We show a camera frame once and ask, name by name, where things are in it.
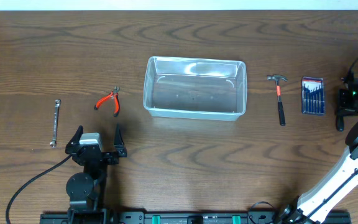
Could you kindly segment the precision screwdriver set case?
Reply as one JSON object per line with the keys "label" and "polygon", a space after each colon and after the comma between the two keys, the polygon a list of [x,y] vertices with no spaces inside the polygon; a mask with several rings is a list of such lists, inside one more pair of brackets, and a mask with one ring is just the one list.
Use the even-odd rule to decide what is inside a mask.
{"label": "precision screwdriver set case", "polygon": [[322,78],[302,78],[301,111],[303,114],[325,115],[324,82]]}

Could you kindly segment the black yellow screwdriver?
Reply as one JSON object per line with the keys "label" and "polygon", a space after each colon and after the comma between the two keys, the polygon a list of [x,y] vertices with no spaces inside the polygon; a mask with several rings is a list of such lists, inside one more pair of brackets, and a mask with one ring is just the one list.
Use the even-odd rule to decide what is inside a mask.
{"label": "black yellow screwdriver", "polygon": [[339,132],[343,132],[344,130],[344,117],[341,115],[336,116],[336,129]]}

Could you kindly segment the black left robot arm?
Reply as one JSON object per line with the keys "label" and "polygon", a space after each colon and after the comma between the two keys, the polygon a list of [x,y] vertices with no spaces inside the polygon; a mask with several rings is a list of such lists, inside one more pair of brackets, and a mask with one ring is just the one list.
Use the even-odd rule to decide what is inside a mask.
{"label": "black left robot arm", "polygon": [[108,166],[118,165],[119,159],[127,156],[120,126],[116,126],[113,151],[103,151],[99,133],[85,134],[79,126],[65,153],[83,167],[83,172],[71,176],[66,184],[70,198],[67,223],[112,223],[114,214],[103,208],[103,200]]}

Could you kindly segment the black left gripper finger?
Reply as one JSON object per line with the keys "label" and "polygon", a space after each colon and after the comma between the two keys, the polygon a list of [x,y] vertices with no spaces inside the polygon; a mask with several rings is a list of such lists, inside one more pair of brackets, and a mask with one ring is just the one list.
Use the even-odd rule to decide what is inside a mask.
{"label": "black left gripper finger", "polygon": [[116,125],[116,132],[114,135],[114,148],[119,157],[127,157],[127,149],[122,138],[119,124]]}
{"label": "black left gripper finger", "polygon": [[81,148],[80,138],[83,135],[83,127],[80,125],[76,130],[74,136],[69,140],[65,147],[66,154],[76,154],[77,151]]}

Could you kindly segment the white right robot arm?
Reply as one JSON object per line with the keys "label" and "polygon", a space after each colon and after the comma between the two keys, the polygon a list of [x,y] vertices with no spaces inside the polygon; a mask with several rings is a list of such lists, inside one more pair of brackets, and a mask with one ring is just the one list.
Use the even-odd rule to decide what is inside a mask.
{"label": "white right robot arm", "polygon": [[280,223],[323,223],[337,203],[358,185],[358,122],[346,137],[347,147],[335,166],[311,190],[280,214]]}

